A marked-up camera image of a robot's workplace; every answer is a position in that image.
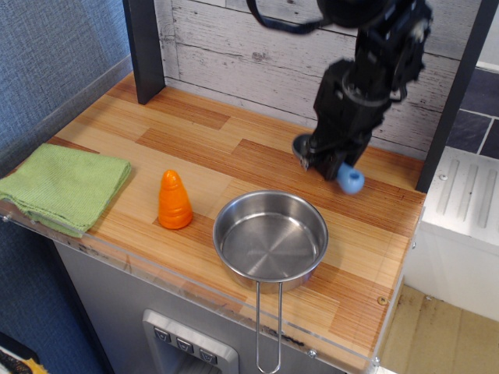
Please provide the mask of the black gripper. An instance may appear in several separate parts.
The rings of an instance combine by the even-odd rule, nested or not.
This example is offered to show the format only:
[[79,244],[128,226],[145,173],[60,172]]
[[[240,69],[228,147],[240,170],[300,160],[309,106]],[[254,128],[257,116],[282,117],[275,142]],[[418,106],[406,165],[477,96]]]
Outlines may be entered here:
[[321,80],[314,110],[317,127],[309,146],[299,149],[301,166],[326,181],[337,178],[345,162],[354,167],[391,106],[392,68],[367,60],[339,60]]

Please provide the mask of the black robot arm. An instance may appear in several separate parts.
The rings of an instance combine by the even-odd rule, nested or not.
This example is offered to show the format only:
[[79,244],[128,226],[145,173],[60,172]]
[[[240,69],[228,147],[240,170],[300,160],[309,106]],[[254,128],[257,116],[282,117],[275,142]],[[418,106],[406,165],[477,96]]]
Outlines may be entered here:
[[431,21],[425,1],[394,1],[359,29],[354,59],[330,65],[321,80],[313,106],[317,127],[301,142],[303,167],[333,181],[343,164],[356,164],[386,111],[418,79]]

